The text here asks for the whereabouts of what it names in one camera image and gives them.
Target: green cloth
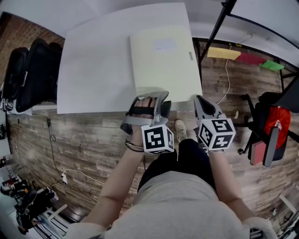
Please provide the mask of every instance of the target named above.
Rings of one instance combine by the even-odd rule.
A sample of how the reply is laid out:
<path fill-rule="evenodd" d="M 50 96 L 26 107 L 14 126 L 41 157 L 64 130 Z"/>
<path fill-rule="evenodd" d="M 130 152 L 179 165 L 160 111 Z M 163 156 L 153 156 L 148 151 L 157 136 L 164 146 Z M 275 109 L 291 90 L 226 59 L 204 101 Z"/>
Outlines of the green cloth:
<path fill-rule="evenodd" d="M 268 68 L 269 70 L 281 70 L 284 68 L 283 65 L 269 60 L 267 60 L 265 63 L 261 64 L 260 66 L 264 68 Z"/>

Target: hand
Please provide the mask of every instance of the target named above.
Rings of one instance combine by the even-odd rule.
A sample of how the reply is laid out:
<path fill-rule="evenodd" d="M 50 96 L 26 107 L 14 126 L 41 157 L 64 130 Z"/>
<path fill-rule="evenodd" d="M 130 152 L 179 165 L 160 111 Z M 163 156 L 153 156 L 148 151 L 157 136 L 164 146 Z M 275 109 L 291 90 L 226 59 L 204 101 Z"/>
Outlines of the hand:
<path fill-rule="evenodd" d="M 153 108 L 155 107 L 156 104 L 156 98 L 151 98 L 147 97 L 141 100 L 138 100 L 134 106 L 137 107 L 150 107 Z M 147 118 L 147 119 L 153 119 L 154 116 L 150 114 L 132 114 L 134 117 L 140 117 L 140 118 Z M 136 145 L 136 146 L 143 146 L 143 140 L 142 140 L 142 131 L 141 131 L 141 126 L 138 125 L 132 125 L 132 130 L 133 130 L 133 136 L 132 136 L 132 141 L 131 143 Z"/>

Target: beige sneaker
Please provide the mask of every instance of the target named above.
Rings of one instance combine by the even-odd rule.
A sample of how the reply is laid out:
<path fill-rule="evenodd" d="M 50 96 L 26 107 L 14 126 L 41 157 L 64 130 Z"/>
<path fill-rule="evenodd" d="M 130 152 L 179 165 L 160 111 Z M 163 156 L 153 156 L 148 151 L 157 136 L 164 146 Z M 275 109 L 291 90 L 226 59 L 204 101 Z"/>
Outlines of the beige sneaker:
<path fill-rule="evenodd" d="M 176 120 L 175 129 L 176 129 L 176 133 L 177 133 L 177 139 L 178 139 L 179 142 L 187 139 L 186 125 L 181 119 Z"/>

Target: yellow cloth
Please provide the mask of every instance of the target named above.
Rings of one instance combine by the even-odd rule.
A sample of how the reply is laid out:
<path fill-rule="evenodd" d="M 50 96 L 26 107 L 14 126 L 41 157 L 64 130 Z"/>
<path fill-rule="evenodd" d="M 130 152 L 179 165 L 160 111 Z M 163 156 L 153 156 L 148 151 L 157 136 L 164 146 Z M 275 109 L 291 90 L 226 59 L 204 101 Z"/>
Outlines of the yellow cloth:
<path fill-rule="evenodd" d="M 207 57 L 216 57 L 235 60 L 241 55 L 241 52 L 236 50 L 228 50 L 223 48 L 210 47 L 207 52 Z"/>

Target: white cube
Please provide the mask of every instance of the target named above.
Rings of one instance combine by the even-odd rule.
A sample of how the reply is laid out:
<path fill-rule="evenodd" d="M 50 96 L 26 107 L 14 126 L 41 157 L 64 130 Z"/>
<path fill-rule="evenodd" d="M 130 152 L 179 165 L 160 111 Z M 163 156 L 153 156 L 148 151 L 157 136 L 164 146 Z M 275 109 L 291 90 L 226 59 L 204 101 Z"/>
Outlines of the white cube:
<path fill-rule="evenodd" d="M 157 155 L 174 151 L 173 132 L 166 125 L 144 125 L 141 130 L 145 152 Z"/>
<path fill-rule="evenodd" d="M 229 148 L 235 136 L 231 119 L 202 119 L 199 127 L 199 139 L 208 150 Z"/>

